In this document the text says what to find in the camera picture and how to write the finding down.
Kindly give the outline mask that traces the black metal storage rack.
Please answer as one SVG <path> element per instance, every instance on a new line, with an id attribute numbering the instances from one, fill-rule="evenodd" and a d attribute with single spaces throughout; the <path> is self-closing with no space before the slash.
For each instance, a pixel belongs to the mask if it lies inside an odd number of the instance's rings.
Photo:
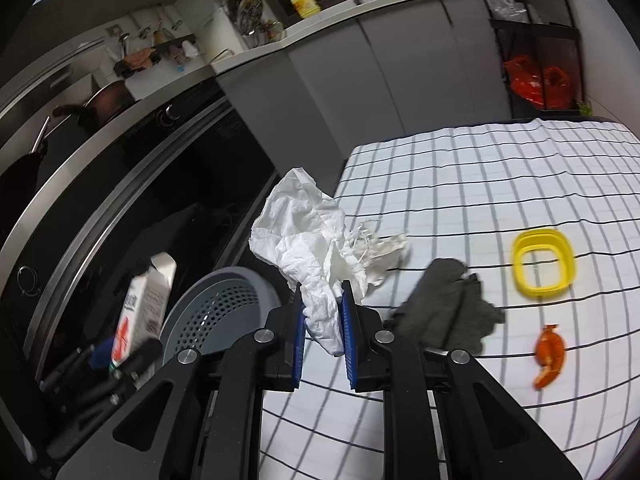
<path id="1" fill-rule="evenodd" d="M 494 32 L 499 53 L 500 72 L 510 113 L 515 119 L 577 118 L 586 104 L 582 36 L 577 27 L 570 0 L 515 0 L 524 3 L 528 22 L 503 21 L 494 17 L 486 0 L 489 25 Z M 568 110 L 537 110 L 517 96 L 502 64 L 518 55 L 527 54 L 540 68 L 555 65 L 565 70 L 573 81 L 574 103 Z"/>

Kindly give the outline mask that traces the copper cooking pot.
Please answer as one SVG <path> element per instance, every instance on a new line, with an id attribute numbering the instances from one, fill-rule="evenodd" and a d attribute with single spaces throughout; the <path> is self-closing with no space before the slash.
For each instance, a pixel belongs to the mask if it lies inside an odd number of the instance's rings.
<path id="1" fill-rule="evenodd" d="M 104 125 L 133 106 L 135 102 L 136 99 L 127 88 L 125 81 L 116 80 L 96 92 L 85 104 L 63 104 L 55 107 L 52 116 L 76 116 L 85 122 Z"/>

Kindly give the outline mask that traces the yellow detergent bottle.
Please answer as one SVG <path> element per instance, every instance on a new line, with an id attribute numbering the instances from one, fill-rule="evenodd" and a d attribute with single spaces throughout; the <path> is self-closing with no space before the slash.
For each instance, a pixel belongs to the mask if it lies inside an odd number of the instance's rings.
<path id="1" fill-rule="evenodd" d="M 290 0 L 290 3 L 301 18 L 310 18 L 321 12 L 316 0 Z"/>

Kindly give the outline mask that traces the white green medicine box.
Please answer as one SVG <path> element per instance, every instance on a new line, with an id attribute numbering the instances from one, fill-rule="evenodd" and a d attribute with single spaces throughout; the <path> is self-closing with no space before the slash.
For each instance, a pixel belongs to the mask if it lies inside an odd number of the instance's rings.
<path id="1" fill-rule="evenodd" d="M 160 330 L 177 263 L 167 252 L 151 257 L 146 270 L 129 284 L 114 336 L 110 369 L 122 365 L 148 339 L 160 339 Z"/>

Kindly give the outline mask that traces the dark grey cloth rag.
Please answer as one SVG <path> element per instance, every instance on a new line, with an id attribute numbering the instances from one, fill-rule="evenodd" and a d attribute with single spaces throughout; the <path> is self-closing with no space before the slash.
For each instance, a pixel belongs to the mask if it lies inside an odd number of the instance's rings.
<path id="1" fill-rule="evenodd" d="M 506 314 L 484 299 L 475 273 L 457 259 L 436 258 L 385 327 L 422 348 L 478 356 L 483 339 L 504 322 Z"/>

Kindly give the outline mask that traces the grey perforated trash bin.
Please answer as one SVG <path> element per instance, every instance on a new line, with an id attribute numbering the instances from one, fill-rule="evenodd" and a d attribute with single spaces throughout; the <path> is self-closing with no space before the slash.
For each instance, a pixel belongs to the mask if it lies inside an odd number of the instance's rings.
<path id="1" fill-rule="evenodd" d="M 253 270 L 228 266 L 209 273 L 171 308 L 160 332 L 162 362 L 186 349 L 201 354 L 226 350 L 264 327 L 269 312 L 279 306 L 276 290 Z"/>

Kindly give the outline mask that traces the black frying pan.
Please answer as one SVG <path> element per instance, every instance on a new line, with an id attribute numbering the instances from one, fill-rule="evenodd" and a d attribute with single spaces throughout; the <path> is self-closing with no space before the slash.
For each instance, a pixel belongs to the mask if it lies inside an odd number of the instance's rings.
<path id="1" fill-rule="evenodd" d="M 47 155 L 48 116 L 30 151 L 1 175 L 1 222 L 14 223 L 36 192 L 39 169 Z"/>

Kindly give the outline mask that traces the red plastic bag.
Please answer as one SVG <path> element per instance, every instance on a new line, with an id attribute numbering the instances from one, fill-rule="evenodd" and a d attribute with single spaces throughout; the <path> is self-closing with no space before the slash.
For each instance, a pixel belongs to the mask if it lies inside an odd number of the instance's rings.
<path id="1" fill-rule="evenodd" d="M 510 88 L 537 110 L 568 110 L 574 103 L 570 75 L 555 65 L 543 68 L 527 54 L 518 55 L 502 64 Z"/>

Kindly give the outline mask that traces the white tissue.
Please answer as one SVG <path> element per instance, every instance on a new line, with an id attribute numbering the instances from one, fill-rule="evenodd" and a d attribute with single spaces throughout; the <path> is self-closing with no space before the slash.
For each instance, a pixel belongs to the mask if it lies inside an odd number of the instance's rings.
<path id="1" fill-rule="evenodd" d="M 258 259 L 278 268 L 292 289 L 300 289 L 309 336 L 330 356 L 341 356 L 337 299 L 342 283 L 352 283 L 357 299 L 369 283 L 337 201 L 302 168 L 288 170 L 254 221 L 248 244 Z"/>

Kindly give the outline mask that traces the grey kitchen cabinets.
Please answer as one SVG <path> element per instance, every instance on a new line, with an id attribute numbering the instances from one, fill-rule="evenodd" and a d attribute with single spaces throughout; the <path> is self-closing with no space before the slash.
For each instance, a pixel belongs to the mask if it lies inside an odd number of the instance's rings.
<path id="1" fill-rule="evenodd" d="M 483 0 L 400 0 L 215 72 L 278 173 L 329 194 L 360 145 L 511 117 Z"/>

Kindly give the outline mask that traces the black built-in oven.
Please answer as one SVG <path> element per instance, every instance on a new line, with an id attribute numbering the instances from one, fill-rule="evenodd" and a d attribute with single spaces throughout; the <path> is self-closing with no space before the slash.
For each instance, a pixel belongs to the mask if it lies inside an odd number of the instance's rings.
<path id="1" fill-rule="evenodd" d="M 206 274 L 244 266 L 277 170 L 215 78 L 140 102 L 92 136 L 38 190 L 1 251 L 1 397 L 49 411 L 39 386 L 73 351 L 112 339 L 130 281 L 161 252 L 177 301 Z"/>

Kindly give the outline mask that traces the orange peel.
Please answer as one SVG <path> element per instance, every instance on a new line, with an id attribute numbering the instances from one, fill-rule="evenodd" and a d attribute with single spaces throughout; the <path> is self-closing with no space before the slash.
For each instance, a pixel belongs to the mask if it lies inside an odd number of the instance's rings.
<path id="1" fill-rule="evenodd" d="M 565 362 L 565 344 L 563 338 L 556 332 L 556 324 L 544 326 L 535 344 L 535 360 L 540 367 L 539 374 L 534 380 L 534 388 L 542 390 L 562 372 Z"/>

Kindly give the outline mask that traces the white black grid tablecloth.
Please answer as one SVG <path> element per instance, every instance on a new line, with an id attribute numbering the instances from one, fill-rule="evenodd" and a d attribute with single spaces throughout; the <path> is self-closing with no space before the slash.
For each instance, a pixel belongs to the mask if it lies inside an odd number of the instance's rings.
<path id="1" fill-rule="evenodd" d="M 250 250 L 311 306 L 302 382 L 269 393 L 264 479 L 378 479 L 383 397 L 350 388 L 338 286 L 392 323 L 410 304 L 480 321 L 477 361 L 584 479 L 639 427 L 639 138 L 612 120 L 442 128 L 357 146 L 333 196 L 302 170 Z"/>

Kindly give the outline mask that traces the dish rack with pot lids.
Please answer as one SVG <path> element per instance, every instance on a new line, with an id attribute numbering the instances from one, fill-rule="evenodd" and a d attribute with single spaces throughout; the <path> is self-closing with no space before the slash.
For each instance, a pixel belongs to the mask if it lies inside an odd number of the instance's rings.
<path id="1" fill-rule="evenodd" d="M 264 0 L 222 0 L 222 6 L 250 49 L 273 44 L 285 37 L 281 22 L 264 18 Z"/>

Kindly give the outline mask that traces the white grid paper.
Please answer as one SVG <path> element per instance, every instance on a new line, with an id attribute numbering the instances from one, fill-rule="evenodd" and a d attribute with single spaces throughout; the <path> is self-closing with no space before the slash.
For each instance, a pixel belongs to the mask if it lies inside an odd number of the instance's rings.
<path id="1" fill-rule="evenodd" d="M 408 254 L 408 237 L 404 233 L 379 237 L 370 224 L 370 221 L 359 223 L 347 241 L 366 271 L 368 284 L 378 287 L 385 281 L 386 273 Z"/>

